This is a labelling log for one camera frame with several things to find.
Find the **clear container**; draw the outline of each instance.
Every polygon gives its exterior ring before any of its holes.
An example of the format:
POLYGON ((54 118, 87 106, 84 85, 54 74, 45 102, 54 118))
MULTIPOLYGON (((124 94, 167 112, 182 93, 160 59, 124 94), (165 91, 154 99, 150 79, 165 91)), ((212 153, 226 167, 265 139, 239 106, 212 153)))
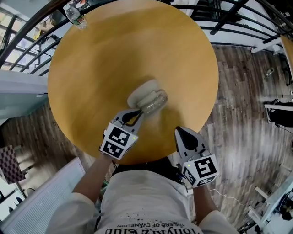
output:
POLYGON ((78 29, 83 29, 87 26, 86 19, 80 14, 80 12, 74 8, 73 6, 70 6, 69 4, 66 4, 63 9, 65 10, 65 14, 67 18, 78 27, 78 29))

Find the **shirt sleeve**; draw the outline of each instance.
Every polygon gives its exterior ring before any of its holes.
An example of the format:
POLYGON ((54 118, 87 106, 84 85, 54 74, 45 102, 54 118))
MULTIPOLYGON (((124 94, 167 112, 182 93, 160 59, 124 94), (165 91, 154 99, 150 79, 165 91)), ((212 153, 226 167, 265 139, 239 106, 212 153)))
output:
POLYGON ((93 233, 90 221, 95 214, 95 204, 80 193, 72 193, 69 199, 54 212, 46 234, 86 234, 93 233))
POLYGON ((199 227, 204 234, 238 234, 235 227, 218 210, 210 212, 201 221, 199 227))

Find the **checkered fabric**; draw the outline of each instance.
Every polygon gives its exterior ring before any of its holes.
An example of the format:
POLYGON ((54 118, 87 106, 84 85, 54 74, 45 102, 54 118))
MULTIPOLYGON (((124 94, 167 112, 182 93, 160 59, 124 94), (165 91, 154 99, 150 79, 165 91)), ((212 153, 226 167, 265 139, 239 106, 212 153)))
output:
POLYGON ((0 148, 0 168, 2 170, 1 176, 8 184, 25 179, 25 174, 20 170, 12 145, 0 148))

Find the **forearm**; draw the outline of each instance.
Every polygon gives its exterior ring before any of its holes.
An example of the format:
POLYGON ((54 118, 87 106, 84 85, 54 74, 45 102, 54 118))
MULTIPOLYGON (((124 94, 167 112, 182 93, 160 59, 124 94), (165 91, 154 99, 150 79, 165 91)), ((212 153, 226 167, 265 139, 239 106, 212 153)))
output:
POLYGON ((217 210, 206 185, 193 189, 196 220, 199 224, 210 212, 217 210))
POLYGON ((90 169, 78 182, 73 192, 81 193, 95 203, 99 197, 111 161, 112 158, 110 156, 100 154, 100 157, 95 160, 90 169))

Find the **round wooden table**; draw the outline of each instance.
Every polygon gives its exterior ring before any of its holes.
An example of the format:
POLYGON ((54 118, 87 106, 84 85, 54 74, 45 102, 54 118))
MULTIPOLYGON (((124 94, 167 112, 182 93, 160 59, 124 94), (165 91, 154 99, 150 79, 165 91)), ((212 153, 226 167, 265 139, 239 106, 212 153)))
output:
POLYGON ((98 157, 103 131, 128 96, 156 79, 167 106, 146 118, 139 140, 119 161, 145 163, 176 151, 174 128, 199 131, 218 88, 217 60, 201 28, 186 14, 153 0, 120 0, 85 16, 59 43, 49 70, 53 115, 65 136, 98 157))

